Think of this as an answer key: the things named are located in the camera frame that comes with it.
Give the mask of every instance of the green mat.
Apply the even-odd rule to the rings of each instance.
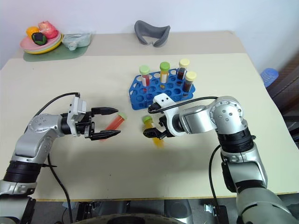
[[[28,53],[24,52],[23,59],[26,62],[43,62],[43,61],[72,59],[72,58],[82,56],[86,52],[87,48],[88,48],[88,46],[82,47],[82,48],[77,48],[73,51],[70,51],[63,44],[60,44],[54,50],[49,51],[44,54],[40,54],[40,55],[33,55],[33,54],[28,54]]]

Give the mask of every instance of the green cap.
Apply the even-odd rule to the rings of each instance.
[[[142,66],[139,67],[139,72],[142,75],[147,75],[150,72],[150,68],[147,65],[142,65]]]
[[[161,62],[160,70],[161,71],[168,71],[170,69],[170,64],[168,62]]]
[[[142,121],[145,124],[145,122],[148,121],[149,119],[152,119],[151,116],[145,116],[142,118]]]
[[[124,120],[127,119],[127,116],[125,113],[119,112],[119,113],[117,113],[117,115],[121,116]]]

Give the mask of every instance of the test tube cap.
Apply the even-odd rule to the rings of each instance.
[[[160,63],[160,70],[161,71],[168,71],[170,69],[170,64],[168,62],[161,62]]]
[[[190,60],[188,58],[183,58],[183,59],[179,60],[178,64],[179,64],[180,68],[186,69],[188,67],[188,65],[190,64]]]
[[[149,119],[152,119],[151,116],[145,116],[142,118],[142,122],[145,124],[145,122],[148,121]]]
[[[150,68],[147,65],[142,65],[139,67],[139,72],[141,75],[147,75],[150,72]]]
[[[125,113],[122,113],[122,112],[118,112],[117,115],[121,116],[124,120],[127,119],[127,116]]]
[[[190,82],[193,82],[196,79],[196,76],[197,76],[197,74],[196,74],[195,71],[188,71],[186,73],[185,79],[190,81]]]

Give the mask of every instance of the white wall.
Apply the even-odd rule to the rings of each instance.
[[[137,20],[170,25],[171,32],[233,30],[259,72],[279,69],[299,50],[298,0],[1,0],[0,4],[0,68],[18,49],[26,28],[43,20],[62,32],[130,33]]]

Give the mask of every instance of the yellow plate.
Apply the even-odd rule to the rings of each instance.
[[[57,42],[57,44],[55,44],[53,47],[48,48],[48,49],[46,49],[46,50],[41,50],[41,51],[38,51],[38,52],[29,52],[29,51],[25,51],[25,50],[24,50],[24,51],[25,51],[26,53],[28,53],[28,54],[32,54],[32,55],[40,55],[40,54],[44,54],[44,53],[47,53],[47,52],[49,52],[49,51],[54,50],[55,48],[57,48],[57,47],[60,45],[62,39],[63,39],[63,34],[61,34],[61,39],[60,39],[60,41]]]

